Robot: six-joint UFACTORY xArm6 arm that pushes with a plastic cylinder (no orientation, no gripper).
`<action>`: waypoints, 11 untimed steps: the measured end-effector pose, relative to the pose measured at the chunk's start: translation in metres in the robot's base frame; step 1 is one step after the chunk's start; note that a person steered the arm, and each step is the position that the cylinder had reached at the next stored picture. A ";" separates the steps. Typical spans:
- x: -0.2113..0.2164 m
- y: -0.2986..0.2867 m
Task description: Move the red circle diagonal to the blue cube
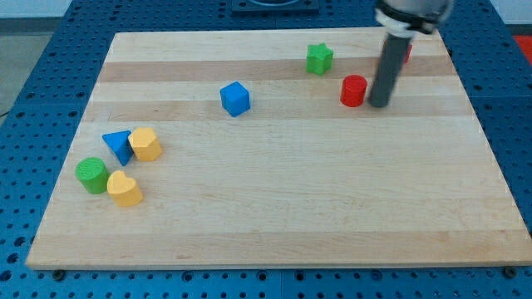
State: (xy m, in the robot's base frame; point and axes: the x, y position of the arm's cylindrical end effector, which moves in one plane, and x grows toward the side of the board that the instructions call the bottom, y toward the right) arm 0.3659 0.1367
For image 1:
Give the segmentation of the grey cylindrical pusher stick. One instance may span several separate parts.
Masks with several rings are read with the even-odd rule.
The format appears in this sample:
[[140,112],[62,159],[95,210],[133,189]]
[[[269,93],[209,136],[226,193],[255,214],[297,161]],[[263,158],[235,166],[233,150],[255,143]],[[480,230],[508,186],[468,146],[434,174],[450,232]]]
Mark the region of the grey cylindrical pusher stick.
[[410,44],[410,37],[387,34],[368,98],[372,107],[383,108],[388,105]]

